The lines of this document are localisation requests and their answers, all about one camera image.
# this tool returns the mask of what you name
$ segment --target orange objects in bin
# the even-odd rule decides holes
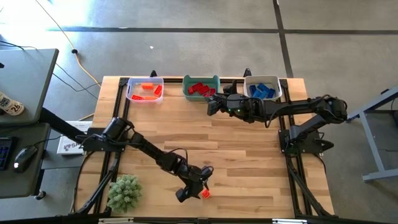
[[[144,90],[153,90],[154,84],[153,83],[141,83],[141,87]]]
[[[201,196],[202,196],[203,198],[208,198],[208,197],[210,197],[210,192],[209,192],[209,190],[207,190],[207,189],[202,190],[200,194],[201,194]]]
[[[155,96],[160,97],[162,96],[162,85],[158,85],[155,92],[154,92]]]
[[[156,96],[144,96],[144,100],[157,100],[158,97]]]
[[[139,95],[132,95],[131,98],[132,98],[133,100],[143,100],[143,99],[144,99],[144,97],[139,96]]]

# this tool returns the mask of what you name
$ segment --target blue objects in bin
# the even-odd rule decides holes
[[[257,90],[256,86],[255,86],[255,85],[250,85],[249,88],[250,88],[250,93],[251,93],[251,95],[254,96],[254,93],[255,93],[256,90]]]
[[[264,99],[266,96],[267,96],[267,92],[266,92],[266,91],[263,91],[263,92],[261,92],[259,98],[260,98],[260,99]]]
[[[262,84],[262,83],[260,83],[260,84],[257,86],[257,88],[258,88],[259,90],[261,90],[261,91],[266,91],[266,92],[269,91],[269,88],[266,87],[266,86],[265,86],[264,84]]]
[[[274,89],[269,89],[268,94],[267,94],[267,98],[273,98],[275,94],[275,90]]]
[[[260,97],[261,95],[261,91],[260,90],[256,90],[253,94],[253,97]]]

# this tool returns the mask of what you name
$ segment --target red objects in bin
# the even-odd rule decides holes
[[[162,95],[162,85],[158,85],[155,90],[155,96],[160,97]]]
[[[203,198],[208,198],[208,197],[210,197],[210,192],[209,192],[209,190],[205,189],[205,190],[202,190],[201,195],[203,196]]]
[[[205,85],[205,86],[203,86],[202,88],[200,88],[200,89],[198,90],[198,92],[199,92],[201,95],[203,95],[203,94],[205,94],[206,92],[208,92],[209,90],[210,90],[209,86]]]
[[[144,97],[139,96],[139,95],[133,95],[131,98],[132,98],[133,100],[143,100],[143,99],[144,99]]]
[[[189,95],[192,95],[195,91],[193,90],[192,86],[188,88]]]
[[[196,84],[194,84],[193,86],[191,86],[192,87],[192,90],[195,92],[195,91],[198,91],[200,88],[202,88],[203,87],[203,83],[196,83]]]

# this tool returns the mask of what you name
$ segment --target concrete floor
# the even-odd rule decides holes
[[[277,28],[272,0],[40,2],[62,26]],[[279,4],[285,29],[398,29],[397,1],[279,0]],[[2,39],[37,48],[56,47],[60,50],[57,63],[83,86],[93,84],[76,64],[62,33],[43,31],[55,25],[34,1],[25,2],[23,7],[4,1],[3,6]],[[98,80],[105,75],[148,75],[153,69],[162,76],[240,77],[246,67],[254,75],[286,77],[278,34],[67,34],[83,56],[83,65]],[[308,94],[338,96],[347,101],[348,111],[398,84],[396,35],[287,34],[286,40],[294,77],[305,79]],[[76,86],[59,69],[55,73]],[[98,95],[99,88],[90,91]],[[96,100],[92,96],[84,91],[75,93],[56,78],[51,80],[49,92],[46,108],[65,120],[94,112]],[[398,223],[398,178],[371,184],[362,181],[361,176],[375,172],[376,165],[361,124],[330,125],[323,131],[325,139],[335,143],[324,160],[336,214]],[[0,220],[67,214],[76,175],[77,169],[46,171],[42,188],[48,196],[39,202],[30,197],[0,200]]]

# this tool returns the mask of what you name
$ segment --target wooden table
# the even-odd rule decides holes
[[[111,120],[120,77],[104,77],[93,120],[94,128],[106,127]],[[304,80],[288,79],[292,100],[307,98]],[[242,93],[243,85],[238,84]],[[122,98],[122,114],[125,97]],[[183,182],[162,171],[153,159],[127,147],[121,158],[118,175],[132,174],[143,186],[139,206],[129,217],[212,217],[212,218],[293,218],[292,199],[286,161],[279,150],[275,119],[269,129],[263,123],[247,124],[225,113],[206,114],[207,103],[187,101],[181,83],[165,83],[160,105],[130,105],[128,120],[146,139],[169,151],[188,150],[189,163],[213,166],[209,179],[211,197],[190,198],[180,203],[175,191]],[[295,116],[302,124],[310,114]],[[94,153],[86,162],[78,185],[76,209],[79,209],[98,185],[103,152]],[[328,184],[321,162],[304,154],[307,185],[324,208],[333,213]],[[105,208],[108,188],[104,191],[101,211]],[[302,205],[302,193],[298,192]]]

